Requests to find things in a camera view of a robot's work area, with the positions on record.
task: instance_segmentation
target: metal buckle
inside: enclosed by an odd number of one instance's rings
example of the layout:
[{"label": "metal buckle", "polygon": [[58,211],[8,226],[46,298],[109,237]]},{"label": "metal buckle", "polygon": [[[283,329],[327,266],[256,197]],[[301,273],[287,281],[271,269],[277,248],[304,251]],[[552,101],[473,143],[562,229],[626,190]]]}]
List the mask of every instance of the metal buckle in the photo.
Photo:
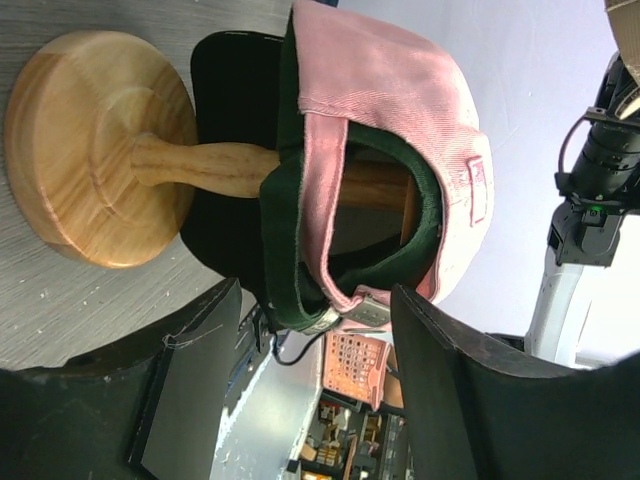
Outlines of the metal buckle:
[{"label": "metal buckle", "polygon": [[322,317],[313,325],[302,330],[301,333],[305,335],[315,335],[316,333],[326,332],[330,330],[333,325],[340,321],[340,312],[335,308],[329,307],[326,312],[322,314]]},{"label": "metal buckle", "polygon": [[380,327],[391,321],[391,311],[388,306],[367,295],[353,310],[343,315],[333,307],[329,307],[316,323],[303,330],[302,333],[314,335],[325,332],[343,319],[353,320],[365,325],[362,328],[346,329],[344,330],[345,333],[384,333]]},{"label": "metal buckle", "polygon": [[370,295],[366,295],[362,302],[357,305],[349,313],[343,315],[343,318],[362,323],[368,328],[350,328],[345,330],[349,333],[379,333],[380,327],[391,321],[391,309],[378,302]]}]

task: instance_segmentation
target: pink basket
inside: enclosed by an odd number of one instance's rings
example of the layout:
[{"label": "pink basket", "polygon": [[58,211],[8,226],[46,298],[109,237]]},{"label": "pink basket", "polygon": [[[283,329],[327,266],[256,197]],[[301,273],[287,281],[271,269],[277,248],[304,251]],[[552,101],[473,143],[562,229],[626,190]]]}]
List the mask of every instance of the pink basket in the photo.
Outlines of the pink basket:
[{"label": "pink basket", "polygon": [[391,346],[362,335],[329,332],[325,340],[323,386],[373,410],[380,407]]}]

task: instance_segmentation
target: wire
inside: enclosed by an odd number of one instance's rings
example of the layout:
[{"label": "wire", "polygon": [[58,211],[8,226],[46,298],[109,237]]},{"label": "wire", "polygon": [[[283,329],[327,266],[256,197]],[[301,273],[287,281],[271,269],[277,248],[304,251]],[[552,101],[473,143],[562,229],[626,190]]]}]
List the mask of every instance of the wire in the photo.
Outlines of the wire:
[{"label": "wire", "polygon": [[389,363],[387,363],[387,372],[396,380],[400,380],[400,372],[396,368],[393,368]]},{"label": "wire", "polygon": [[296,358],[294,358],[293,360],[290,361],[285,361],[282,360],[282,358],[280,358],[280,338],[278,337],[278,334],[274,334],[274,340],[273,340],[273,348],[272,348],[272,353],[273,353],[273,358],[275,359],[276,363],[278,365],[282,365],[283,367],[291,367],[293,365],[295,365],[296,363],[298,363],[300,360],[302,360],[304,358],[304,356],[307,354],[307,352],[309,351],[309,349],[311,348],[311,346],[316,343],[318,340],[320,340],[322,337],[324,337],[324,335],[327,332],[320,332],[317,333],[311,340],[309,340],[307,342],[307,344],[302,348],[302,350],[300,351],[300,353],[298,354],[298,356]]},{"label": "wire", "polygon": [[562,147],[560,147],[560,155],[558,156],[558,172],[559,173],[564,173],[564,156],[565,156],[565,153],[567,152],[569,141],[571,140],[571,137],[573,137],[573,134],[576,133],[576,130],[578,129],[580,124],[582,124],[582,122],[584,121],[585,121],[584,116],[580,117],[578,121],[573,124],[573,127],[571,127],[571,129],[569,130],[569,133],[567,133],[567,136],[564,137],[564,141],[562,142]]}]

